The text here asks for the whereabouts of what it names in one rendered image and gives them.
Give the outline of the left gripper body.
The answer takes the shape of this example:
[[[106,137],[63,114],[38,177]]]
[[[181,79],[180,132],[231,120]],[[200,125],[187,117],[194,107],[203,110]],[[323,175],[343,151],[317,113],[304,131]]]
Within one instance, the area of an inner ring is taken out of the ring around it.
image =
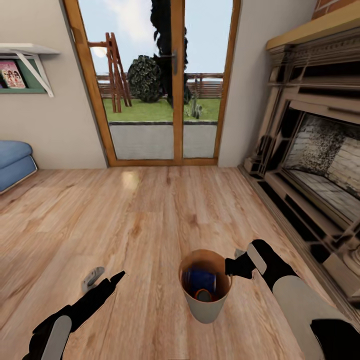
[[[90,309],[89,318],[105,303],[114,291],[114,286],[108,278],[105,278],[96,288],[82,296],[81,300],[87,302]]]

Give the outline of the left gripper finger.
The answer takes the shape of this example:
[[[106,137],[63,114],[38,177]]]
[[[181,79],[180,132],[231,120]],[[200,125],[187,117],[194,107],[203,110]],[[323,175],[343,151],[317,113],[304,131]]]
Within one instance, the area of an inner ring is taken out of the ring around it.
[[[110,279],[110,283],[113,285],[114,288],[116,288],[116,284],[118,284],[118,282],[121,280],[121,278],[125,275],[125,271],[121,271],[120,273],[114,275],[111,279]]]

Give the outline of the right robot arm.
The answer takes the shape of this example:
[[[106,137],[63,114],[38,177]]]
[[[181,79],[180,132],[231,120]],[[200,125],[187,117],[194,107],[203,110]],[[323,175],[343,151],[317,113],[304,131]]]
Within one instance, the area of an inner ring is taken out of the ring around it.
[[[258,269],[276,298],[305,360],[360,360],[360,331],[320,297],[262,240],[225,259],[225,275],[252,279]]]

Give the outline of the trash can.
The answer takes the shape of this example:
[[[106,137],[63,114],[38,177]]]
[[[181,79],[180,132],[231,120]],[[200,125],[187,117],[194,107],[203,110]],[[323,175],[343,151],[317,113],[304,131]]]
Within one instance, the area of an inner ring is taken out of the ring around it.
[[[203,302],[191,297],[193,288],[188,285],[191,270],[216,274],[215,294],[219,296],[216,302]],[[233,274],[225,274],[225,258],[209,249],[197,249],[188,253],[178,268],[178,279],[193,317],[202,324],[213,323],[233,285]]]

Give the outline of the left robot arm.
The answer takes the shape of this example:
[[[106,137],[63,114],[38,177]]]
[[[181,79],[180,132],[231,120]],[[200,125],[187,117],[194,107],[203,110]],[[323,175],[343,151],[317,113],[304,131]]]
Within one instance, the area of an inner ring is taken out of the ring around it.
[[[105,267],[93,269],[81,282],[82,298],[52,314],[34,331],[29,343],[29,353],[22,360],[63,360],[63,353],[71,333],[90,318],[115,291],[116,284],[126,274],[105,278],[99,285],[94,283],[103,275]]]

